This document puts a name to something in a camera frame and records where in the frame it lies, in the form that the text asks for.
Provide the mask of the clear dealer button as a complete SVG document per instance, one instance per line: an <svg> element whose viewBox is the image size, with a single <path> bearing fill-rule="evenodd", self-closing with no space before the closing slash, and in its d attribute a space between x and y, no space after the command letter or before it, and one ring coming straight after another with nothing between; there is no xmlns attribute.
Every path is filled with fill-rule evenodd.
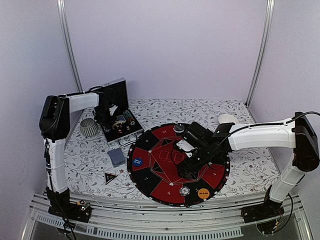
<svg viewBox="0 0 320 240"><path fill-rule="evenodd" d="M185 126L182 123L177 123L173 126L173 131L176 133L183 133L185 131Z"/></svg>

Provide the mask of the orange big blind button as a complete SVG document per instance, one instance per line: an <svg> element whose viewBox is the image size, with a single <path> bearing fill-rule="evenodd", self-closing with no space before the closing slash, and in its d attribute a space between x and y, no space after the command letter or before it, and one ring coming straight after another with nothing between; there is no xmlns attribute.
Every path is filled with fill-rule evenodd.
<svg viewBox="0 0 320 240"><path fill-rule="evenodd" d="M201 188L198 190L197 195L200 199L208 199L210 196L210 191L207 188Z"/></svg>

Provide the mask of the poker chip stack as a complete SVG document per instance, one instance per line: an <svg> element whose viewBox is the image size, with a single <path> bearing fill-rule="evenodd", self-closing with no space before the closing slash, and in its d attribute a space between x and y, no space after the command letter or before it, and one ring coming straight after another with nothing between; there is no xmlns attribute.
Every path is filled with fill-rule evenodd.
<svg viewBox="0 0 320 240"><path fill-rule="evenodd" d="M185 196L188 196L190 194L191 190L189 187L187 186L182 186L180 189L179 189L179 193L181 196L185 197Z"/></svg>

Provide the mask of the blue small blind button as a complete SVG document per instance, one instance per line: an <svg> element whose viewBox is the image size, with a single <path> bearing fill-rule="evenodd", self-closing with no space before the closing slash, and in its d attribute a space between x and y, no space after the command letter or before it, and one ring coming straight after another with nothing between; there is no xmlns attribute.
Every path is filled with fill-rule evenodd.
<svg viewBox="0 0 320 240"><path fill-rule="evenodd" d="M136 157L132 160L132 165L134 167L140 167L143 165L143 159L141 157Z"/></svg>

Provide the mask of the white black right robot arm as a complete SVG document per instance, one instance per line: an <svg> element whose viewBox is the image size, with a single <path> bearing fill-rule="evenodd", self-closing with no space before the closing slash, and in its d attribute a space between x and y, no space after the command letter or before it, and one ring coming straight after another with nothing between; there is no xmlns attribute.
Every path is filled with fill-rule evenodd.
<svg viewBox="0 0 320 240"><path fill-rule="evenodd" d="M227 122L219 124L214 131L192 122L176 144L183 152L191 154L177 165L177 173L189 179L204 165L232 151L268 148L275 157L274 150L284 150L288 161L258 208L262 218L269 218L305 175L320 165L318 136L307 118L318 114L316 111L298 111L291 118L273 122Z"/></svg>

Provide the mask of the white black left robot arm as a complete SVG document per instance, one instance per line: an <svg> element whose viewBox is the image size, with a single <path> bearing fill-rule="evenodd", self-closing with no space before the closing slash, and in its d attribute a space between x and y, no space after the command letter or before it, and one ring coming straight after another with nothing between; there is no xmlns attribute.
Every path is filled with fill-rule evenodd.
<svg viewBox="0 0 320 240"><path fill-rule="evenodd" d="M64 150L69 135L70 115L93 108L94 120L109 130L116 121L117 106L115 90L96 86L85 92L75 92L46 97L39 120L39 128L45 145L45 168L48 174L48 192L54 195L69 191L65 177Z"/></svg>

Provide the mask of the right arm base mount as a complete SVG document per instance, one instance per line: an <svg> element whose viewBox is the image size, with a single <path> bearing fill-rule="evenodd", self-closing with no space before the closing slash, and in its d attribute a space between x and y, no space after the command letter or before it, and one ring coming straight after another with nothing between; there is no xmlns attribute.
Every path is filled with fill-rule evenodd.
<svg viewBox="0 0 320 240"><path fill-rule="evenodd" d="M263 203L241 209L241 216L245 223L262 221L256 227L263 235L271 235L277 230L284 213L282 203L273 202L269 199L265 199Z"/></svg>

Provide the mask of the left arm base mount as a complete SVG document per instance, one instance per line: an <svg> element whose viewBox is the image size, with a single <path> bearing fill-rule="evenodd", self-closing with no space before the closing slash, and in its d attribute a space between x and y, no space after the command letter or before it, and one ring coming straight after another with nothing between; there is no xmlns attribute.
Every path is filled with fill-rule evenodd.
<svg viewBox="0 0 320 240"><path fill-rule="evenodd" d="M86 206L89 202L81 200L79 203L71 203L69 188L58 193L47 186L46 193L50 201L49 214L83 223L89 222L92 212L91 206Z"/></svg>

